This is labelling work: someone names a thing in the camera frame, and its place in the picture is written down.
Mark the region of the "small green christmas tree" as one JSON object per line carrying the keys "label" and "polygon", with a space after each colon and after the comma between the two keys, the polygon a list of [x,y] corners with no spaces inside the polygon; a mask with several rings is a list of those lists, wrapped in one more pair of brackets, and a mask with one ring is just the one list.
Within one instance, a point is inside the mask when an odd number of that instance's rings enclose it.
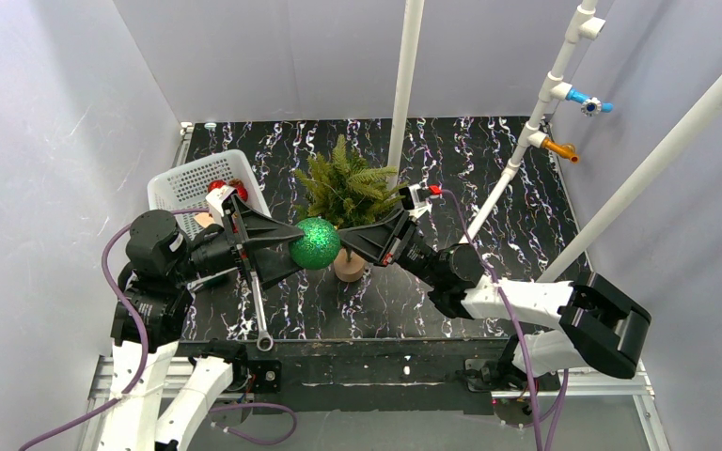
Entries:
{"label": "small green christmas tree", "polygon": [[[398,189],[402,186],[387,185],[396,174],[393,166],[370,166],[362,155],[349,151],[346,138],[340,136],[328,157],[310,156],[307,169],[294,170],[295,178],[306,189],[306,204],[298,208],[299,222],[322,218],[337,233],[379,222],[400,203]],[[351,283],[362,277],[367,261],[341,244],[330,266],[339,280]]]}

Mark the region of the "white plastic basket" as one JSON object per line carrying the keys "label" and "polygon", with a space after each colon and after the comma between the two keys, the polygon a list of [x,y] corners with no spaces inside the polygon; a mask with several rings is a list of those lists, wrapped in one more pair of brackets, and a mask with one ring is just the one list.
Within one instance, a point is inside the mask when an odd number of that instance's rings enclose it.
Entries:
{"label": "white plastic basket", "polygon": [[205,209],[209,185],[239,179],[248,192],[247,204],[267,216],[263,192],[245,154],[231,149],[186,163],[154,177],[147,186],[150,210]]}

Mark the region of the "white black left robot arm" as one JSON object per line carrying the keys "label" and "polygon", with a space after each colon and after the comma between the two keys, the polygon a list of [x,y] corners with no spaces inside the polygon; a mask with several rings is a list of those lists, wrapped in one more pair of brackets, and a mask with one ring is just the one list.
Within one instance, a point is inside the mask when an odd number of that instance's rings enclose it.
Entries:
{"label": "white black left robot arm", "polygon": [[224,393],[249,406],[254,392],[278,388],[280,363],[253,361],[241,342],[213,340],[189,362],[193,368],[173,401],[162,397],[194,297],[191,283],[237,271],[256,306],[262,293],[298,271],[275,247],[304,237],[286,225],[232,201],[221,225],[190,240],[174,214],[151,210],[128,228],[128,265],[111,281],[118,295],[111,336],[113,375],[106,403],[101,450],[184,450],[214,402]]}

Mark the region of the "green glitter bauble ornament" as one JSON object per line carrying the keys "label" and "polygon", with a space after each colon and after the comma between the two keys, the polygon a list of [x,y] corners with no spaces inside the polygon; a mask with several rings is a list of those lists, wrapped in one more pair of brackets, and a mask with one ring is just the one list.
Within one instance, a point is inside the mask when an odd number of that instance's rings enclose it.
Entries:
{"label": "green glitter bauble ornament", "polygon": [[337,230],[328,221],[312,217],[296,225],[304,236],[289,243],[293,261],[305,270],[322,270],[329,267],[341,249]]}

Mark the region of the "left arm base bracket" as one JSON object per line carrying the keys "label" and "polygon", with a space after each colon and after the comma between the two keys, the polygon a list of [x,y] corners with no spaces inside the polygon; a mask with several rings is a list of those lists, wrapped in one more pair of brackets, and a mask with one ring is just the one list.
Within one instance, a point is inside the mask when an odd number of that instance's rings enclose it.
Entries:
{"label": "left arm base bracket", "polygon": [[203,356],[215,356],[233,364],[232,383],[224,394],[234,397],[218,400],[217,407],[250,403],[254,401],[254,395],[280,391],[282,363],[251,357],[245,344],[214,339],[203,350]]}

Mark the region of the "white PVC pipe frame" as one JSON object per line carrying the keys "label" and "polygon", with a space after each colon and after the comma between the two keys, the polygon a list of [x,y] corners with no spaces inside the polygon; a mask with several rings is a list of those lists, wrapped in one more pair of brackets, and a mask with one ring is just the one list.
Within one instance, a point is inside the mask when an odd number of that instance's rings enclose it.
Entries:
{"label": "white PVC pipe frame", "polygon": [[[556,57],[574,1],[430,1],[416,57],[416,99],[405,128],[405,154],[426,117],[460,121],[461,177],[476,211],[517,146]],[[722,1],[600,1],[597,39],[573,47],[564,80],[612,102],[612,113],[585,118],[576,104],[551,101],[539,128],[571,142],[581,163],[530,147],[480,232],[502,250],[500,270],[534,278],[573,236],[576,196],[562,193],[572,175],[589,179],[603,155],[586,132],[638,138],[648,150],[722,64]]]}

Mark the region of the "orange brass tap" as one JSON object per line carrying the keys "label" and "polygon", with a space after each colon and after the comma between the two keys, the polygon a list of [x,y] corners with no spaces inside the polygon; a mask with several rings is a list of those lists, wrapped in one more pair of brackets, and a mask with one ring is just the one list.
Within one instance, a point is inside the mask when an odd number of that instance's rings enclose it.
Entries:
{"label": "orange brass tap", "polygon": [[579,162],[579,155],[576,152],[575,145],[572,143],[559,144],[547,137],[542,140],[541,148],[554,152],[561,159],[568,160],[571,163]]}

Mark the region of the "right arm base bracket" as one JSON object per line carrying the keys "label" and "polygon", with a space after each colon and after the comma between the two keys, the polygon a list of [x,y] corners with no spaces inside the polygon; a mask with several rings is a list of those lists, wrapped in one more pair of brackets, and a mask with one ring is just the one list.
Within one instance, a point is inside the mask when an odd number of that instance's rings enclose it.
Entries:
{"label": "right arm base bracket", "polygon": [[494,360],[467,359],[456,375],[472,393],[508,393],[492,399],[494,414],[506,426],[527,428],[533,424],[526,378],[518,369]]}

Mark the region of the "silver combination wrench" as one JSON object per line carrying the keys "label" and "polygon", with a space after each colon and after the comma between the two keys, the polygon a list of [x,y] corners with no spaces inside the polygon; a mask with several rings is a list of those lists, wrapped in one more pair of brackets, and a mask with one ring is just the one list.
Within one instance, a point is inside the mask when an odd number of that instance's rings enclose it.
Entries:
{"label": "silver combination wrench", "polygon": [[256,323],[258,329],[258,338],[256,341],[257,348],[262,352],[270,351],[275,342],[268,331],[261,284],[254,272],[250,273],[250,287],[256,311]]}

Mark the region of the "blue tap valve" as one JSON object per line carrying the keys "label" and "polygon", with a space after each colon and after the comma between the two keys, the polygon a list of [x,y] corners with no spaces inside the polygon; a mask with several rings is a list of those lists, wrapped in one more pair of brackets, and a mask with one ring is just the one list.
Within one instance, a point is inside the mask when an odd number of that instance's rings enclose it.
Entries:
{"label": "blue tap valve", "polygon": [[580,105],[581,112],[587,117],[594,117],[601,113],[611,113],[614,109],[612,103],[584,94],[574,88],[570,89],[565,98]]}

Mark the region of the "red bauble ornament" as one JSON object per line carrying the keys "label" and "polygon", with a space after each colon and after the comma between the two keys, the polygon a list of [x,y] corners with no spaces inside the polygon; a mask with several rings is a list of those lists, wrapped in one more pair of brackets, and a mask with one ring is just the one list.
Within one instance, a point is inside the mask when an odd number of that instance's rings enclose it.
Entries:
{"label": "red bauble ornament", "polygon": [[243,202],[247,202],[247,201],[248,201],[249,193],[248,193],[248,191],[246,190],[246,188],[244,187],[244,184],[243,184],[243,182],[242,182],[240,179],[232,179],[231,181],[228,182],[228,185],[235,190],[237,196],[238,196]]}
{"label": "red bauble ornament", "polygon": [[227,186],[228,184],[221,179],[214,180],[208,186],[208,193],[210,194],[213,191],[220,192],[221,190],[224,190]]}

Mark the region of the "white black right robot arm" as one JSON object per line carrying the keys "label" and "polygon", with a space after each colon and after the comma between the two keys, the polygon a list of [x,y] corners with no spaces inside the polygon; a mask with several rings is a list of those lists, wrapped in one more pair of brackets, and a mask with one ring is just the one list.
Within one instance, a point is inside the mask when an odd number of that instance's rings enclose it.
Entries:
{"label": "white black right robot arm", "polygon": [[637,372],[651,314],[596,272],[582,272],[573,282],[496,280],[470,244],[430,247],[404,210],[338,235],[366,261],[380,267],[397,264],[431,287],[431,301],[448,318],[514,315],[544,327],[544,333],[517,341],[524,350],[510,349],[501,358],[524,375],[589,366],[629,380]]}

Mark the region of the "black front mounting rail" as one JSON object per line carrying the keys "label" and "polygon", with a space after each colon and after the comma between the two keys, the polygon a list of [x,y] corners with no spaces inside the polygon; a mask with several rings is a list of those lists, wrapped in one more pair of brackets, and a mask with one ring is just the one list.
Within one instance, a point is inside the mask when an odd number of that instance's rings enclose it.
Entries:
{"label": "black front mounting rail", "polygon": [[460,373],[495,361],[504,338],[279,340],[270,351],[248,342],[252,361],[277,374],[261,402],[297,412],[492,412],[492,397],[471,392]]}

